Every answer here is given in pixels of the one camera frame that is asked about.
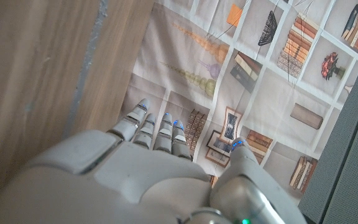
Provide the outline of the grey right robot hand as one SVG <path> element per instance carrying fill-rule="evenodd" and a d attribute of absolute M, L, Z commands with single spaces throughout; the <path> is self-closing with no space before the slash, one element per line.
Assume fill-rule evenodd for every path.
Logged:
<path fill-rule="evenodd" d="M 181 121 L 155 130 L 143 99 L 109 131 L 82 131 L 30 160 L 0 192 L 0 223 L 304 223 L 240 138 L 215 184 Z"/>

